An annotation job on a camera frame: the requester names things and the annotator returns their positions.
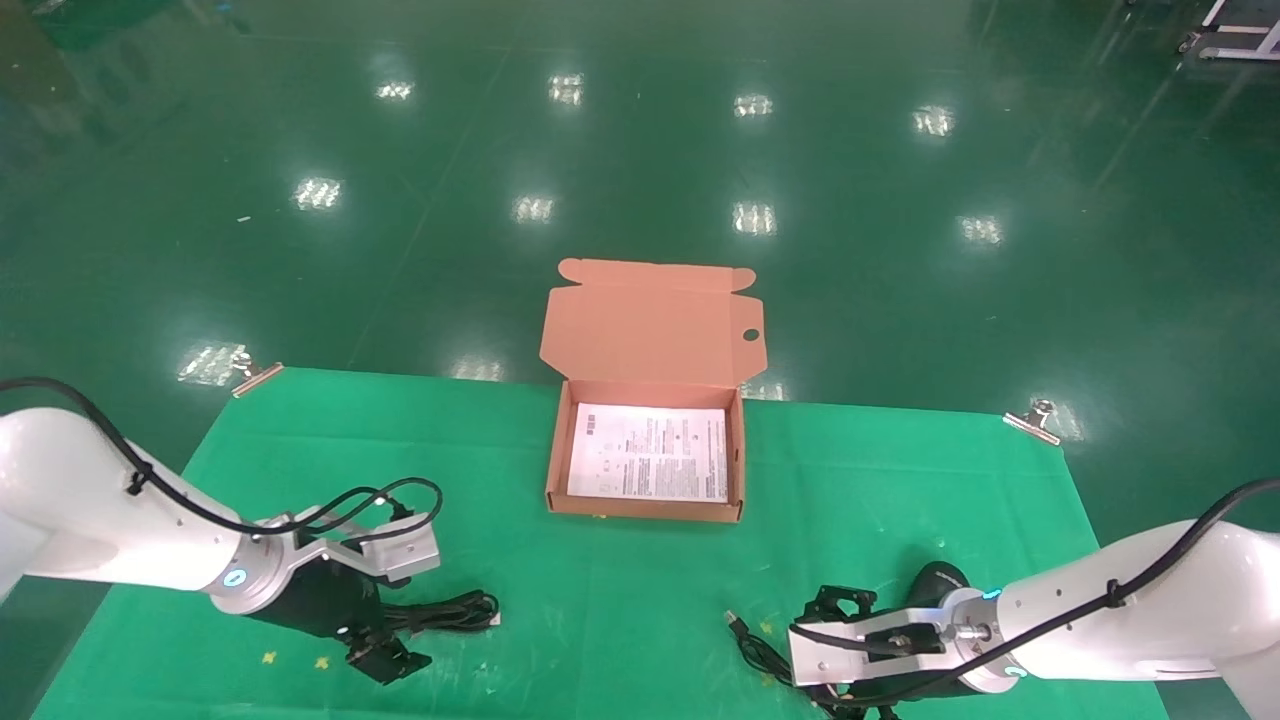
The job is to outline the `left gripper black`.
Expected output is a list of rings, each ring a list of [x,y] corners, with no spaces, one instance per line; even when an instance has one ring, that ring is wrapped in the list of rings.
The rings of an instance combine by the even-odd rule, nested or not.
[[[390,629],[378,583],[333,560],[315,559],[297,568],[283,591],[247,618],[343,642],[352,669],[380,685],[433,664],[430,656],[403,647]]]

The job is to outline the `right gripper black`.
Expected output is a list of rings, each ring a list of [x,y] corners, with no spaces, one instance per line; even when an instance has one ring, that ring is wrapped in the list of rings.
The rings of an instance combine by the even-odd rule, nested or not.
[[[855,623],[869,618],[878,594],[874,591],[859,588],[819,588],[814,600],[805,603],[800,624],[817,623]],[[872,711],[881,720],[899,720],[892,705],[919,700],[941,700],[982,694],[959,678],[942,682],[940,675],[895,675],[864,679],[847,685],[836,685],[838,693],[826,687],[826,702],[818,708],[833,720],[865,720]],[[849,706],[852,700],[884,700],[890,703],[869,705],[868,707]]]

